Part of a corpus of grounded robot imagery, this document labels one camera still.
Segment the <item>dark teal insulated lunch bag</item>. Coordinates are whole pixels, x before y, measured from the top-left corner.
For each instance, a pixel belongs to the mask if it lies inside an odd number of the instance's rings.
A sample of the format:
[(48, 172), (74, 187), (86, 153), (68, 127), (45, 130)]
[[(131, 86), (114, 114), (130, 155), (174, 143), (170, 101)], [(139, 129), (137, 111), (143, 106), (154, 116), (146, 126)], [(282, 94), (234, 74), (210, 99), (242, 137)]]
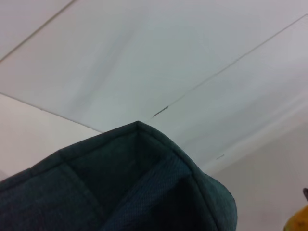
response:
[(75, 143), (0, 182), (0, 231), (235, 231), (237, 207), (140, 121)]

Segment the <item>yellow banana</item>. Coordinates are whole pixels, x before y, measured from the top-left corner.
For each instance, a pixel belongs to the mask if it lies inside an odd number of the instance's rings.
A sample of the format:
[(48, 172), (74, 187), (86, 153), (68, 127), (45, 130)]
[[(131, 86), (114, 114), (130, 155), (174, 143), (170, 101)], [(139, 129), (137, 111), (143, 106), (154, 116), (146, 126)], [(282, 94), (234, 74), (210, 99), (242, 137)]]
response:
[(308, 205), (288, 219), (283, 231), (308, 231)]

